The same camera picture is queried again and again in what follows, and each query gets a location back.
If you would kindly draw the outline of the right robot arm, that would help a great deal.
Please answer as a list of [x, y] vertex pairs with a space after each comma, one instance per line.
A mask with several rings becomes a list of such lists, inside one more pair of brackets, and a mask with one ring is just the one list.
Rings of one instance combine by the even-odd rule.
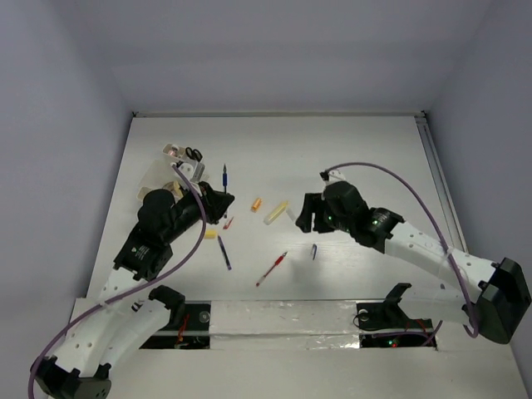
[[451, 249], [399, 214], [368, 206], [345, 180], [327, 183], [321, 193], [306, 193], [295, 224], [304, 233], [342, 231], [363, 247], [437, 276], [464, 297], [457, 322], [470, 324], [492, 342], [509, 343], [530, 307], [523, 270], [514, 260], [495, 262]]

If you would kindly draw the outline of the black handled scissors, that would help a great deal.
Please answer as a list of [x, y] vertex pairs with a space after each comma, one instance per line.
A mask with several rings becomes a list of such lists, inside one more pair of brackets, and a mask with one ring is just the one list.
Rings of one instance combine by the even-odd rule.
[[199, 150], [193, 149], [191, 147], [185, 148], [185, 154], [189, 159], [195, 160], [197, 162], [201, 162], [203, 159], [202, 153]]

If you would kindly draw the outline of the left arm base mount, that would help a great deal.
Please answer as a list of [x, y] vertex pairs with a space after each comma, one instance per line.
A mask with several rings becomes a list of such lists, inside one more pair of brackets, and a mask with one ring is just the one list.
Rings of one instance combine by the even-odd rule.
[[172, 321], [141, 345], [141, 349], [203, 350], [210, 348], [211, 303], [185, 304], [182, 319]]

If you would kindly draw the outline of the blue gel pen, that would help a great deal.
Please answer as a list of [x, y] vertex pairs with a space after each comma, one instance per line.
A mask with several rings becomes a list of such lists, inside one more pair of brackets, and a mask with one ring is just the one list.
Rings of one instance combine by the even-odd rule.
[[224, 193], [228, 193], [228, 173], [227, 173], [227, 165], [223, 165], [223, 173], [222, 173], [222, 186], [224, 189]]

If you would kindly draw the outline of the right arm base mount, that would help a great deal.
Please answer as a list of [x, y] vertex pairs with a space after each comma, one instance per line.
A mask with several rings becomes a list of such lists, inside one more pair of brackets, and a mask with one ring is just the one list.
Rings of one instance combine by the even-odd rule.
[[380, 301], [357, 304], [352, 323], [358, 328], [361, 348], [437, 348], [430, 319], [409, 318], [399, 307], [410, 283], [398, 283]]

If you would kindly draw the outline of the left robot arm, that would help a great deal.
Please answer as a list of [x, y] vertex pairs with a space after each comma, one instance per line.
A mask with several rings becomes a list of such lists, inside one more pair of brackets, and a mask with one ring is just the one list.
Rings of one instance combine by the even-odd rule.
[[217, 224], [234, 196], [206, 182], [181, 199], [168, 190], [145, 195], [137, 223], [114, 260], [92, 308], [70, 321], [30, 369], [28, 395], [39, 386], [53, 398], [105, 398], [116, 369], [153, 333], [182, 324], [185, 297], [162, 284], [171, 245], [195, 224]]

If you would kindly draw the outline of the beige masking tape roll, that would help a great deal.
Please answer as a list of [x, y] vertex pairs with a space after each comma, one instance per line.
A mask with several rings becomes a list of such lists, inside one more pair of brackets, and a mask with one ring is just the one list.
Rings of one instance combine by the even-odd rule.
[[169, 191], [178, 200], [180, 200], [184, 196], [180, 186], [180, 182], [177, 180], [173, 180], [169, 183], [166, 183], [163, 186], [163, 189]]

